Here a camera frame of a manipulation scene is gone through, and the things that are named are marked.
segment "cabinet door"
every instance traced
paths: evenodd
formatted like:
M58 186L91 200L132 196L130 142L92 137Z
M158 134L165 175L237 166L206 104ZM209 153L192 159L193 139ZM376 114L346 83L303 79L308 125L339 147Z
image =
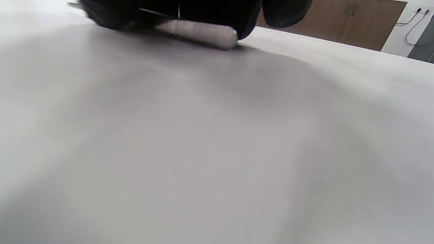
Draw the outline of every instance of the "cabinet door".
M299 34L337 41L354 0L313 0Z
M338 42L381 51L406 4L395 0L356 0Z

